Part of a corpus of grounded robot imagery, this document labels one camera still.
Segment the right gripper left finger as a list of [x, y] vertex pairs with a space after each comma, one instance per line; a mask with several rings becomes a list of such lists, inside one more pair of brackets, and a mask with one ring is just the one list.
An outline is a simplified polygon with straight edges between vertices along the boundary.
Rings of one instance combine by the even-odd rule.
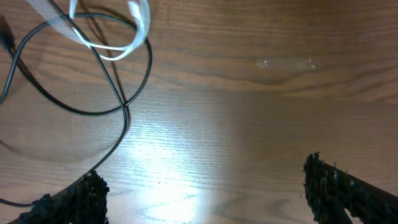
[[32, 208], [9, 224], [109, 224], [109, 187], [96, 171], [91, 171], [71, 186], [32, 202]]

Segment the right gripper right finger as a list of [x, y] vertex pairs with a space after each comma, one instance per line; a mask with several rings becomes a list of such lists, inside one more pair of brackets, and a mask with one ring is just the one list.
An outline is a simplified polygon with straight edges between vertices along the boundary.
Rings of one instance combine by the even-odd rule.
[[310, 154], [303, 165], [305, 198], [317, 223], [397, 223], [397, 197]]

